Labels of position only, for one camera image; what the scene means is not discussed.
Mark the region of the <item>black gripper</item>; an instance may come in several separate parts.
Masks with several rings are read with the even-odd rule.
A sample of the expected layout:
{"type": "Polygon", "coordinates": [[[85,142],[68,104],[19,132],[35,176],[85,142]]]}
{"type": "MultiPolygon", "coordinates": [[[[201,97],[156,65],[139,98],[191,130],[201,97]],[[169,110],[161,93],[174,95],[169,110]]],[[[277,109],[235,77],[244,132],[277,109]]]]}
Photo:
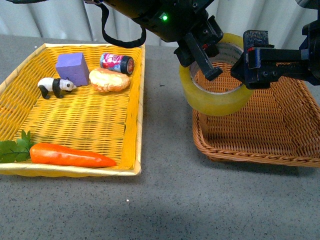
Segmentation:
{"type": "MultiPolygon", "coordinates": [[[[179,0],[177,3],[178,26],[182,38],[174,51],[180,64],[188,67],[197,62],[208,81],[213,81],[223,70],[214,67],[209,57],[219,51],[216,44],[223,38],[223,31],[209,16],[206,8],[212,0],[179,0]]],[[[243,33],[243,53],[230,70],[232,77],[249,90],[268,89],[280,77],[306,81],[309,77],[308,62],[297,49],[276,49],[269,44],[265,30],[247,30],[243,33]]]]}

